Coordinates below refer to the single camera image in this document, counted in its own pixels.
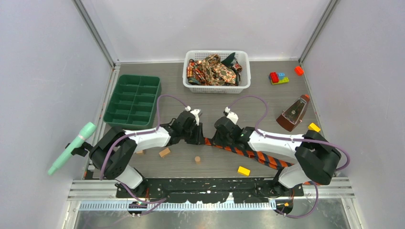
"white plastic basket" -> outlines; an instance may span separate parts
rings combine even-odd
[[[239,86],[197,86],[189,84],[187,80],[187,66],[189,64],[189,59],[195,61],[201,61],[205,57],[218,54],[221,57],[221,61],[224,60],[231,53],[235,52],[235,58],[238,63],[242,66],[242,71],[240,72],[241,79]],[[243,89],[250,86],[250,64],[247,53],[244,51],[218,51],[218,50],[191,50],[186,54],[183,66],[183,84],[188,87],[193,93],[229,93],[229,94],[239,94]]]

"green sorting tray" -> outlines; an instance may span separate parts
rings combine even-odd
[[[159,77],[120,76],[104,114],[104,122],[127,130],[152,128],[161,91]]]

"toy block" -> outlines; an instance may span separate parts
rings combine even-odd
[[[288,83],[290,82],[290,80],[288,79],[288,77],[284,77],[284,79],[278,81],[278,83],[273,83],[271,82],[272,85],[276,85],[276,84],[282,84],[282,83]]]
[[[239,169],[238,169],[238,173],[239,174],[242,174],[243,176],[249,176],[249,174],[250,174],[250,170],[249,169],[247,169],[247,168],[243,168],[242,166],[240,166],[239,167]]]
[[[294,71],[299,76],[302,76],[304,74],[304,70],[302,70],[300,66],[295,67]]]
[[[277,73],[270,73],[268,78],[270,79],[271,83],[278,83]]]
[[[195,163],[198,165],[201,163],[201,158],[199,156],[196,156],[194,160],[195,160]]]
[[[284,79],[284,77],[286,76],[284,73],[277,73],[277,75],[279,80]]]
[[[169,148],[165,148],[164,150],[159,152],[160,157],[164,158],[165,156],[167,156],[170,153]]]
[[[319,132],[319,131],[320,131],[320,128],[319,128],[315,123],[311,123],[311,124],[308,126],[308,129],[309,129],[309,130],[316,131],[316,132]]]

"patterned cloth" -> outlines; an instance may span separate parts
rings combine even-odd
[[[217,54],[212,54],[202,61],[189,60],[187,78],[193,85],[237,86],[242,66],[235,60],[231,68],[221,63]]]

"gray floor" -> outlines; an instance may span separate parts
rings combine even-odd
[[[279,62],[250,62],[251,85],[240,94],[197,94],[192,93],[182,84],[183,63],[142,63],[124,64],[119,74],[138,74],[158,76],[161,79],[162,94],[171,94],[186,102],[192,109],[202,109],[203,132],[205,137],[212,137],[215,133],[214,123],[223,115],[223,110],[233,100],[244,95],[257,95],[264,98],[269,105],[269,113],[262,121],[260,128],[274,133],[288,134],[276,122],[276,118],[287,109],[302,94],[309,94],[303,77],[297,76],[294,68],[297,61]],[[290,82],[272,85],[269,82],[270,72],[282,72],[289,77]],[[177,117],[184,107],[174,99],[162,98],[161,121],[169,122]],[[255,122],[263,115],[265,106],[255,98],[246,98],[232,107],[232,111],[239,116],[240,127],[255,126]],[[310,123],[317,123],[312,104],[309,104],[302,123],[294,129],[292,134],[303,134]],[[170,146],[170,155],[161,158],[158,154],[162,148],[146,150],[145,155],[134,154],[130,165],[134,166],[145,177],[241,177],[237,173],[239,166],[251,170],[251,177],[272,177],[276,170],[266,167],[253,159],[239,156],[211,146],[192,146],[180,142]],[[284,158],[268,153],[288,162],[294,159]],[[201,157],[201,164],[196,165],[194,158]]]

